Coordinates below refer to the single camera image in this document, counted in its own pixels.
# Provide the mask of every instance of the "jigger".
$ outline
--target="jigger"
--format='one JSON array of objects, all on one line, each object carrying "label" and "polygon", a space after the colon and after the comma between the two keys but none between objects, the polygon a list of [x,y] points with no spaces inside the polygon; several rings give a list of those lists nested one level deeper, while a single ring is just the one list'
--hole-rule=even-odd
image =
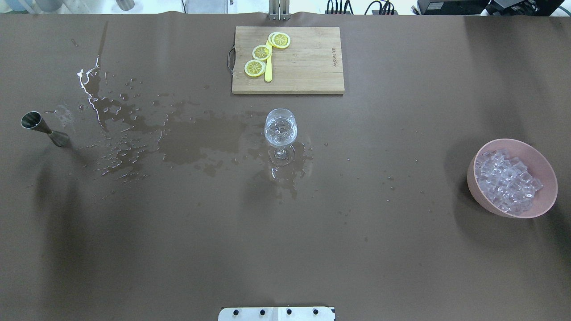
[{"label": "jigger", "polygon": [[70,140],[66,133],[51,130],[37,111],[31,111],[22,117],[22,127],[46,133],[58,147],[65,146]]}]

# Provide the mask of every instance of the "pink bowl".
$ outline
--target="pink bowl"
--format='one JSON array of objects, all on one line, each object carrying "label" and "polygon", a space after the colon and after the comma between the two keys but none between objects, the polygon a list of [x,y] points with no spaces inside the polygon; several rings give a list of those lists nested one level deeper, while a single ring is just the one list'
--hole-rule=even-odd
[{"label": "pink bowl", "polygon": [[[486,151],[494,152],[498,149],[507,149],[510,153],[510,157],[512,158],[519,157],[521,161],[527,165],[529,173],[533,177],[539,179],[543,184],[543,188],[537,191],[533,198],[533,207],[519,216],[504,212],[492,204],[492,202],[486,198],[476,180],[476,174],[474,171],[474,161],[476,160],[476,157]],[[557,178],[555,177],[555,172],[553,172],[553,168],[551,168],[547,159],[528,144],[509,138],[496,139],[480,148],[476,156],[472,158],[470,166],[468,167],[468,187],[470,188],[472,196],[476,199],[476,202],[482,205],[483,208],[494,214],[507,218],[538,217],[549,211],[557,198]]]}]

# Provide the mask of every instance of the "cutting board handle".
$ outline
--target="cutting board handle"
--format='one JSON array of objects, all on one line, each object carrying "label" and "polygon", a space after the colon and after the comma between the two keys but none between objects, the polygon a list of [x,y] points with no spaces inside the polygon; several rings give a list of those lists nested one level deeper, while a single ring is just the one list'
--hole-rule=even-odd
[{"label": "cutting board handle", "polygon": [[[232,52],[234,52],[234,61],[232,61],[232,67],[230,67],[230,59],[232,56]],[[230,69],[230,74],[234,75],[234,65],[236,64],[236,46],[233,45],[232,49],[228,52],[228,61],[226,62],[226,66]]]}]

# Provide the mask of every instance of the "glass of water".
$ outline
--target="glass of water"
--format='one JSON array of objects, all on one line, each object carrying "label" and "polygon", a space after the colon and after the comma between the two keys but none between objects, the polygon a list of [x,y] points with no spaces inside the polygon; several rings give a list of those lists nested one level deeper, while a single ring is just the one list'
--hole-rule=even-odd
[{"label": "glass of water", "polygon": [[268,156],[277,166],[285,166],[293,160],[295,150],[291,143],[297,137],[297,123],[291,111],[283,108],[270,111],[264,129],[270,148]]}]

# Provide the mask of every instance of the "wooden cutting board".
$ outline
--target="wooden cutting board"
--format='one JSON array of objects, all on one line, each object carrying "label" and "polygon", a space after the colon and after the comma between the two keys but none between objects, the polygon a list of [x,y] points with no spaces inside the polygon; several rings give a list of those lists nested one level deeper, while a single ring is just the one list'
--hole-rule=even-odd
[{"label": "wooden cutting board", "polygon": [[[287,33],[291,44],[272,49],[274,79],[244,72],[252,50],[265,45],[274,31]],[[236,27],[234,94],[343,94],[343,60],[339,27]]]}]

